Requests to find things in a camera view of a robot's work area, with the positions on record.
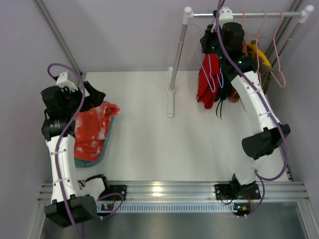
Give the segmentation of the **red trousers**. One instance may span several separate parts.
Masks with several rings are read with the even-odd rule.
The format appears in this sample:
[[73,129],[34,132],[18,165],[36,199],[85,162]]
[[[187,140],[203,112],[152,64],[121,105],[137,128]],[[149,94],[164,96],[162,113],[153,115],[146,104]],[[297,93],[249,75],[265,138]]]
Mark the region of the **red trousers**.
[[205,54],[198,73],[197,101],[209,110],[213,107],[222,83],[219,59],[214,53]]

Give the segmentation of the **light blue hanger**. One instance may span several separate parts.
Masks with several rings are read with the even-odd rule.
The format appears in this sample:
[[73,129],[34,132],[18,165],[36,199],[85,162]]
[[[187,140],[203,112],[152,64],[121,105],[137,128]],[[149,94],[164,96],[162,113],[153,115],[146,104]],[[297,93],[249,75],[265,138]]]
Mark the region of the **light blue hanger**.
[[194,35],[193,35],[193,33],[192,33],[192,31],[191,31],[190,29],[188,29],[187,32],[188,32],[188,34],[189,34],[189,37],[190,37],[191,43],[192,43],[192,45],[193,45],[194,51],[195,51],[195,53],[196,53],[196,55],[197,55],[197,58],[198,58],[198,61],[199,61],[199,64],[200,64],[200,68],[201,68],[201,70],[203,70],[203,72],[204,72],[204,75],[205,75],[206,81],[207,81],[207,83],[208,83],[208,86],[209,86],[209,88],[210,88],[210,91],[211,91],[211,93],[215,93],[215,92],[216,92],[215,83],[214,83],[214,81],[212,81],[212,84],[210,83],[210,80],[209,80],[209,77],[208,77],[208,75],[207,75],[207,72],[206,72],[206,70],[205,70],[205,68],[204,68],[204,66],[203,66],[203,59],[201,58],[201,56],[200,56],[200,54],[199,54],[199,51],[198,51],[198,49],[197,49],[197,43],[196,43],[195,40],[194,40]]
[[219,64],[219,70],[218,70],[218,73],[216,74],[216,77],[218,80],[219,87],[224,88],[224,77],[223,77],[221,64]]

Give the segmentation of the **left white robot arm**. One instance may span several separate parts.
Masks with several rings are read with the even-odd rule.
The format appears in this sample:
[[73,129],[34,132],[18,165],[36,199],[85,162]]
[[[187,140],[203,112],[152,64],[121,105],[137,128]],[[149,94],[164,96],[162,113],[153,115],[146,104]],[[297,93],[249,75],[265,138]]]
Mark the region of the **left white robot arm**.
[[104,174],[87,178],[84,187],[76,178],[74,115],[100,106],[105,97],[88,82],[84,87],[87,97],[79,87],[52,86],[41,92],[46,106],[41,131],[49,150],[53,179],[51,203],[45,207],[45,215],[61,228],[96,218],[96,202],[110,192]]

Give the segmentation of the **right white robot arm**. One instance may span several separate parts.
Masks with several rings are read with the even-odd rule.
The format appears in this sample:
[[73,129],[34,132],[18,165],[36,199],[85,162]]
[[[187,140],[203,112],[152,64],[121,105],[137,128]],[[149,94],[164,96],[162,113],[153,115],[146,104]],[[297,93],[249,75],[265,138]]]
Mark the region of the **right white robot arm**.
[[259,79],[257,58],[245,44],[245,32],[237,22],[218,27],[209,24],[200,39],[204,59],[198,73],[197,99],[207,105],[223,101],[236,91],[251,124],[252,134],[242,139],[246,159],[227,184],[215,186],[216,198],[229,205],[233,200],[261,199],[256,180],[261,165],[291,132],[275,116]]

